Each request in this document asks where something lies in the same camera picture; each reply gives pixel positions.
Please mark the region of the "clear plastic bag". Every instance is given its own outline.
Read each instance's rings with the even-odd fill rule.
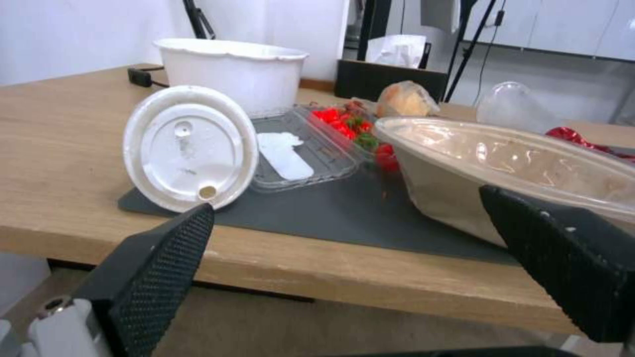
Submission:
[[[413,81],[384,88],[377,100],[377,116],[428,116],[440,111],[428,91]]]
[[[496,84],[478,104],[476,121],[538,134],[565,125],[538,103],[529,88],[517,82]]]

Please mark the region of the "plastic lid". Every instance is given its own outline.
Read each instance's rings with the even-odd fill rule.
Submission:
[[[176,86],[139,103],[126,125],[123,156],[139,191],[184,212],[238,198],[258,165],[258,145],[249,117],[228,96]]]

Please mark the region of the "lid sip hole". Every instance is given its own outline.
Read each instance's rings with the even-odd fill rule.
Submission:
[[[216,189],[213,186],[203,186],[199,189],[199,198],[203,201],[209,201],[216,196]]]

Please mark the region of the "black stand leg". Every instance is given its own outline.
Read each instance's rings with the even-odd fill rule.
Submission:
[[[463,39],[463,36],[465,35],[465,28],[467,27],[467,21],[469,19],[470,12],[472,12],[472,7],[474,6],[474,3],[475,1],[473,0],[463,1],[461,3],[461,16],[460,16],[461,24],[458,30],[457,41],[455,42],[454,50],[452,51],[452,58],[450,59],[450,67],[448,68],[448,80],[450,80],[450,74],[452,72],[452,67],[454,66],[454,59],[457,56],[459,42],[461,42],[461,40]],[[490,4],[487,6],[487,10],[485,10],[485,14],[483,15],[483,18],[481,19],[481,23],[478,25],[478,28],[476,29],[474,38],[470,42],[470,47],[468,47],[468,49],[465,50],[465,53],[463,54],[463,60],[461,61],[461,64],[458,67],[457,75],[454,76],[454,80],[452,81],[452,85],[450,86],[450,90],[448,91],[448,94],[445,96],[444,102],[449,102],[450,99],[452,98],[452,94],[454,93],[454,89],[456,89],[457,87],[458,80],[461,79],[461,75],[463,74],[463,70],[465,69],[465,66],[467,65],[467,61],[469,61],[470,57],[472,56],[472,52],[474,51],[476,42],[478,41],[478,38],[481,35],[481,31],[483,31],[483,28],[485,27],[485,23],[487,22],[487,19],[490,17],[490,13],[492,9],[494,8],[495,3],[496,3],[496,0],[490,0]]]

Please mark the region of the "dark gray mat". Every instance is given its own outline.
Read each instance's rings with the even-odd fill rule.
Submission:
[[[173,216],[138,190],[122,210]],[[219,210],[217,224],[411,252],[515,264],[502,248],[427,218],[408,199],[401,177],[360,169],[353,176],[277,193],[248,189]]]

